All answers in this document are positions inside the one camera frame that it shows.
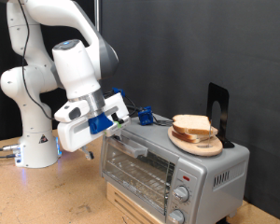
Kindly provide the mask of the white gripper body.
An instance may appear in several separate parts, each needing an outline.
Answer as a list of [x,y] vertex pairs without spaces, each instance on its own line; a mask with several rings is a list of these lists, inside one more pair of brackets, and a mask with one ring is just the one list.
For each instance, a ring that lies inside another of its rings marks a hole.
[[118,92],[103,107],[91,107],[86,99],[68,101],[57,111],[58,135],[63,148],[73,152],[101,135],[119,135],[130,123],[129,111]]

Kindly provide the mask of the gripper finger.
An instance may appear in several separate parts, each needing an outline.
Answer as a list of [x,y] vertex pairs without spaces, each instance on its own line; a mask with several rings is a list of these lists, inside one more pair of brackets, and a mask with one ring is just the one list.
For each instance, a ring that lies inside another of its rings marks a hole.
[[83,146],[81,149],[85,153],[85,156],[86,156],[87,160],[93,160],[94,159],[93,153],[91,151],[88,151],[86,146]]

